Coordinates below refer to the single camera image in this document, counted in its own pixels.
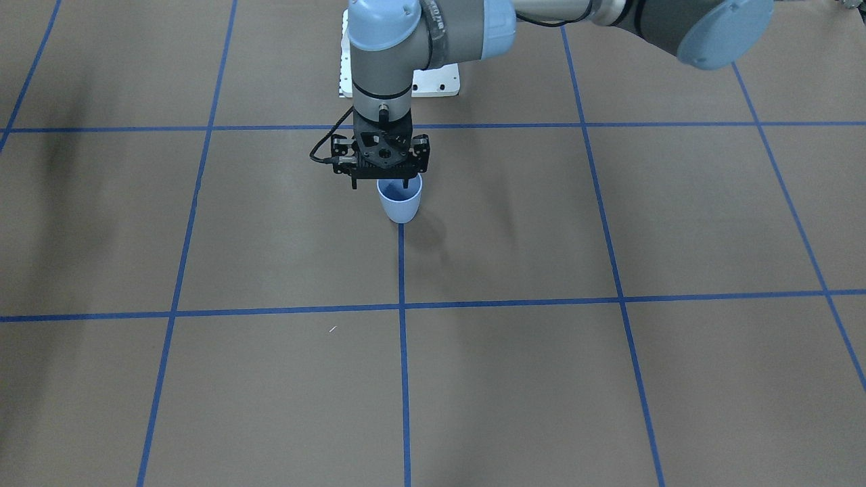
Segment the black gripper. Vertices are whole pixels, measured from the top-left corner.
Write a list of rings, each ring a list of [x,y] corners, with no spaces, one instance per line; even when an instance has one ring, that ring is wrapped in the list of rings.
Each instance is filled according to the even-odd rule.
[[[412,111],[409,109],[402,116],[396,116],[392,111],[380,115],[380,109],[366,114],[359,107],[353,108],[353,132],[355,136],[412,136]]]

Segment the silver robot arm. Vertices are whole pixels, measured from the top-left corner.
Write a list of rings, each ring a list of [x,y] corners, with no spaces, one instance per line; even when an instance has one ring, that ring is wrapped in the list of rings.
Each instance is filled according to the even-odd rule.
[[[714,70],[757,43],[773,10],[771,1],[350,1],[353,124],[393,133],[411,120],[415,71],[504,55],[519,22],[619,28]]]

